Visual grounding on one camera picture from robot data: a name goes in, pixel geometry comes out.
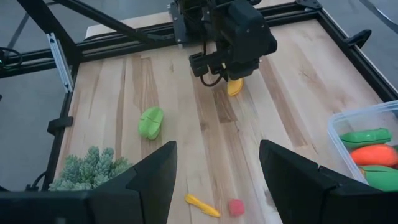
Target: plastic container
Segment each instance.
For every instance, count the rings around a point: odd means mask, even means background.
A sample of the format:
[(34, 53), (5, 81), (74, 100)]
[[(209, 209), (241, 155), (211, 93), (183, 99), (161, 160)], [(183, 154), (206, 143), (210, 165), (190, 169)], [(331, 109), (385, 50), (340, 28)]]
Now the plastic container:
[(332, 147), (340, 153), (347, 163), (353, 177), (365, 184), (368, 184), (359, 171), (358, 166), (349, 155), (351, 149), (344, 146), (340, 135), (350, 131), (364, 131), (369, 129), (387, 128), (392, 133), (391, 142), (388, 145), (398, 144), (398, 100), (388, 103), (381, 103), (360, 110), (348, 110), (333, 115), (328, 122), (328, 134)]

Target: green plant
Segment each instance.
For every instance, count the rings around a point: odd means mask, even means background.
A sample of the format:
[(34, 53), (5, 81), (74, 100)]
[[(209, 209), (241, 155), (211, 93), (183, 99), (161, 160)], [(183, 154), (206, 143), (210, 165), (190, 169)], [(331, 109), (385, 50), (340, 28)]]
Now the green plant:
[(90, 190), (115, 178), (132, 166), (126, 158), (113, 162), (114, 150), (106, 148), (100, 155), (98, 147), (90, 147), (84, 159), (69, 155), (60, 178), (50, 184), (49, 190)]

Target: wooden table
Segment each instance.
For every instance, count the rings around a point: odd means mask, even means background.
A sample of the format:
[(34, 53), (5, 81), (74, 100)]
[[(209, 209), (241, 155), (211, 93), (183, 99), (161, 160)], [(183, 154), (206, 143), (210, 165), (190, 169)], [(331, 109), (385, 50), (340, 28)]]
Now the wooden table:
[[(258, 7), (286, 0), (265, 1)], [(128, 19), (133, 27), (169, 22), (165, 13)], [(110, 32), (88, 28), (87, 36)], [(273, 27), (276, 53), (244, 79), (229, 97), (226, 83), (203, 86), (188, 56), (200, 46), (172, 46), (80, 65), (57, 171), (68, 154), (83, 157), (94, 145), (137, 163), (176, 140), (178, 169), (169, 223), (280, 223), (259, 163), (259, 143), (270, 139), (317, 163), (351, 176), (329, 146), (327, 122), (340, 111), (381, 100), (317, 21)], [(140, 138), (137, 125), (148, 107), (165, 118), (155, 141)], [(214, 205), (220, 219), (184, 201), (190, 193)], [(240, 198), (245, 215), (231, 218), (227, 201)]]

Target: orange toy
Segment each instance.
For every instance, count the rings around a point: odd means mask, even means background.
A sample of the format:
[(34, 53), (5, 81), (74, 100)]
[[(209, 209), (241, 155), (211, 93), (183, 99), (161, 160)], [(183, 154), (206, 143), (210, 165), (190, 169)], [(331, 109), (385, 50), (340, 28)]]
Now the orange toy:
[(356, 165), (380, 165), (393, 166), (397, 164), (398, 154), (396, 150), (385, 144), (361, 147), (351, 153)]

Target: black metal frame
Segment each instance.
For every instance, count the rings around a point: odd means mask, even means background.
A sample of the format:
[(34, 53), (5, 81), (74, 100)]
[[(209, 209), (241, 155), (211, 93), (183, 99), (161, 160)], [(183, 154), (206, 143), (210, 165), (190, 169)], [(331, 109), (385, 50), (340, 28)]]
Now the black metal frame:
[[(96, 36), (100, 38), (90, 38), (90, 40), (75, 44), (49, 8), (44, 4), (43, 0), (18, 1), (46, 34), (53, 32), (60, 39), (60, 43), (64, 49), (67, 49), (65, 55), (69, 65), (73, 66), (72, 77), (74, 82), (76, 81), (79, 64), (82, 62), (100, 60), (177, 44), (174, 37), (172, 22), (133, 29), (80, 1), (54, 0), (90, 19), (94, 19), (97, 22), (117, 30), (117, 32)], [(355, 42), (353, 43), (353, 39), (345, 36), (317, 1), (296, 0), (292, 3), (263, 7), (258, 9), (258, 11), (266, 18), (269, 27), (316, 19), (355, 68), (362, 74), (369, 85), (380, 96), (381, 100), (398, 100), (398, 93), (361, 53), (358, 46), (363, 45), (363, 39), (359, 38), (362, 42), (358, 42), (358, 45), (354, 45)], [(22, 54), (22, 57), (24, 60), (22, 65), (0, 71), (0, 78), (38, 72), (56, 67), (50, 49), (27, 52)], [(10, 57), (7, 63), (13, 64), (18, 61), (19, 57), (15, 55)], [(68, 117), (71, 100), (72, 93), (67, 93), (63, 101), (60, 119)], [(43, 184), (44, 190), (47, 190), (49, 184), (53, 181), (64, 130), (65, 128), (52, 130), (55, 139)]]

